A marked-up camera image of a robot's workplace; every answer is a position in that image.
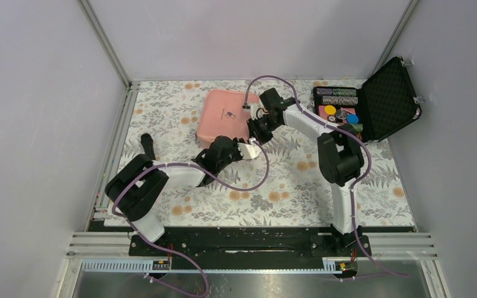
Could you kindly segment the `pink medicine kit case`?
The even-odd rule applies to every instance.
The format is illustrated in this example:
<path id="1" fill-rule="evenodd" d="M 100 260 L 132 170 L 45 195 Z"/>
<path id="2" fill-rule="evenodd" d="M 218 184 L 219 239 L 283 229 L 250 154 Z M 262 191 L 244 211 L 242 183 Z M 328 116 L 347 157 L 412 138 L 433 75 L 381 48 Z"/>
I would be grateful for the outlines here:
<path id="1" fill-rule="evenodd" d="M 245 140 L 250 137 L 247 120 L 251 115 L 243 108 L 244 99 L 245 93 L 239 91 L 213 89 L 208 92 L 196 130 L 201 148 L 209 148 L 219 136 Z"/>

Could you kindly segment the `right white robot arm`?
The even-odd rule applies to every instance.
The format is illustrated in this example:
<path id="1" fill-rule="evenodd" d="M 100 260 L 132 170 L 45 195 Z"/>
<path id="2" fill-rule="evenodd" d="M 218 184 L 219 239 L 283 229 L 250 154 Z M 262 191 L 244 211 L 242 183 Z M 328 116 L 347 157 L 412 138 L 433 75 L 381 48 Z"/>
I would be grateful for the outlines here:
<path id="1" fill-rule="evenodd" d="M 331 239 L 336 254 L 348 255 L 356 247 L 351 234 L 356 228 L 355 185 L 365 164 L 361 141 L 349 125 L 338 126 L 313 114 L 290 97 L 283 99 L 271 88 L 260 95 L 259 103 L 245 102 L 250 112 L 247 121 L 250 136 L 266 143 L 282 125 L 297 130 L 317 143 L 320 172 L 330 184 L 334 207 L 333 226 L 339 232 Z"/>

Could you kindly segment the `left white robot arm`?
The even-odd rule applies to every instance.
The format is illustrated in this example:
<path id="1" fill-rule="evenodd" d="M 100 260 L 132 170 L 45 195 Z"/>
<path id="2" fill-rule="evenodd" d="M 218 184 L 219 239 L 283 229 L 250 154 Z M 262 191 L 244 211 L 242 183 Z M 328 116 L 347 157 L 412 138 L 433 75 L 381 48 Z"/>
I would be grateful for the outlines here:
<path id="1" fill-rule="evenodd" d="M 124 189 L 141 173 L 160 166 L 153 146 L 153 138 L 145 133 L 140 137 L 144 153 L 133 158 L 107 184 L 105 193 L 112 202 L 118 202 L 116 209 L 124 216 L 144 239 L 144 247 L 153 255 L 164 253 L 168 239 L 165 228 L 151 213 L 160 194 L 176 187 L 204 187 L 216 180 L 218 174 L 243 156 L 239 145 L 242 138 L 217 137 L 207 149 L 203 149 L 190 166 L 158 167 L 139 178 L 127 192 Z"/>

